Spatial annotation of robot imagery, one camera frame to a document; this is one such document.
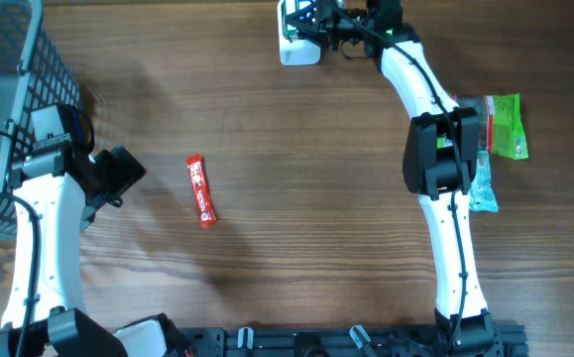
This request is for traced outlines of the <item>red candy bar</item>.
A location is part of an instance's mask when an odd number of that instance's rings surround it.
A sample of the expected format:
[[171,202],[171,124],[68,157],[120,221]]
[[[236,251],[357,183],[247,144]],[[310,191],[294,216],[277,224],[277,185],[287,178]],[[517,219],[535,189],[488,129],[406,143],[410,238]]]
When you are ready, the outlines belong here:
[[200,226],[208,228],[216,223],[217,218],[210,197],[203,158],[198,153],[193,154],[186,159],[186,165],[197,205]]

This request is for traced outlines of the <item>green snack bag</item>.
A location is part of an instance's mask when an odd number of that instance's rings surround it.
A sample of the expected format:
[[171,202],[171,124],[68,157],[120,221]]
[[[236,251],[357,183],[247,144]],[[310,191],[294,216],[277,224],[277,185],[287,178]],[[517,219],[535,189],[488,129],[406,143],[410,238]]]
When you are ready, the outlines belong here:
[[520,95],[448,95],[462,108],[472,107],[479,117],[478,152],[512,160],[528,158],[520,114]]

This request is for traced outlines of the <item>teal tissue pack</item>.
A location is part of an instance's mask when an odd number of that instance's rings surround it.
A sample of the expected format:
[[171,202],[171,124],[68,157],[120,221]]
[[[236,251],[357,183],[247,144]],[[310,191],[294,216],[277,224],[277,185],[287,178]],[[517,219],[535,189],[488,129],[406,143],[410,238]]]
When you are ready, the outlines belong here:
[[477,154],[476,175],[470,188],[470,209],[472,211],[499,211],[497,199],[491,186],[491,165],[489,153],[479,151]]

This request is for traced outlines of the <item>dark green gum pack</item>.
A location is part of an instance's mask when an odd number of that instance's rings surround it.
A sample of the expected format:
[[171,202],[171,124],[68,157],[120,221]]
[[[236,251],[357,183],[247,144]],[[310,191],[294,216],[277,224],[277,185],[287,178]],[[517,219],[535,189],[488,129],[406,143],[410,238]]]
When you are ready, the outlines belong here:
[[289,41],[316,31],[316,1],[286,0],[283,5],[283,32]]

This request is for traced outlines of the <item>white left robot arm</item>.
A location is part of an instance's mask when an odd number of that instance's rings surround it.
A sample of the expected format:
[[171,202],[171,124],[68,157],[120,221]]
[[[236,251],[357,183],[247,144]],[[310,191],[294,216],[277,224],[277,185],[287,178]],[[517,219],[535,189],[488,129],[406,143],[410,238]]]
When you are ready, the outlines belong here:
[[87,315],[79,238],[105,204],[146,173],[122,146],[95,158],[70,144],[36,148],[11,173],[17,243],[13,287],[2,317],[0,356],[188,356],[190,342],[163,313],[114,333]]

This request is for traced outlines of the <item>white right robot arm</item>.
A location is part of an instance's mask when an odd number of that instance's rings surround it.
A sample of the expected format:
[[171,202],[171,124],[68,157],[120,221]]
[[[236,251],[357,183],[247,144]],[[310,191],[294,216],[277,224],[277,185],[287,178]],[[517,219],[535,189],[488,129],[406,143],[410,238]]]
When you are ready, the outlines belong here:
[[397,91],[410,119],[402,158],[409,192],[427,221],[437,291],[433,343],[445,356],[474,356],[496,345],[495,330],[476,271],[469,201],[476,175],[479,117],[460,107],[427,63],[398,1],[369,1],[346,9],[338,1],[280,0],[280,58],[311,65],[325,48],[362,44],[365,56]]

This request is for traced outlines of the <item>white barcode scanner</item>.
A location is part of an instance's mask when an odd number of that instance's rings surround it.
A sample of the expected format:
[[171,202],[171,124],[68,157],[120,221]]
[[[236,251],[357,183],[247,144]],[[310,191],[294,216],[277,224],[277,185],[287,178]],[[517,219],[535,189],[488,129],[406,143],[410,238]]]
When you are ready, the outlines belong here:
[[297,28],[288,25],[286,15],[310,5],[306,0],[279,0],[277,5],[280,59],[285,66],[317,64],[321,59],[321,48],[309,40],[297,36]]

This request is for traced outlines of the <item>dark grey mesh basket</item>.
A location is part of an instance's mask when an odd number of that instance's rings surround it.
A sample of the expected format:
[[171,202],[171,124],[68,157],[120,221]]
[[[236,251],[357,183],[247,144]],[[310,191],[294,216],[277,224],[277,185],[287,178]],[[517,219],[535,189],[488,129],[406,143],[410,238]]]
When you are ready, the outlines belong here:
[[[0,194],[11,161],[36,140],[32,112],[56,103],[79,106],[81,98],[45,28],[42,1],[0,0]],[[0,241],[15,237],[15,204],[0,195]]]

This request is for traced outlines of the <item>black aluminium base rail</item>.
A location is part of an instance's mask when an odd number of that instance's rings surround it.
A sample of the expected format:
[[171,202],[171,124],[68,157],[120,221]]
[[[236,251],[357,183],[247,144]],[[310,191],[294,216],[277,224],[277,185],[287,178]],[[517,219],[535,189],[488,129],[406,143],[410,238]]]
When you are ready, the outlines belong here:
[[115,333],[129,356],[488,356],[527,357],[524,327],[496,324],[464,331],[447,348],[434,325],[398,325],[370,329],[361,325],[334,329],[182,328],[171,335],[140,332],[130,326]]

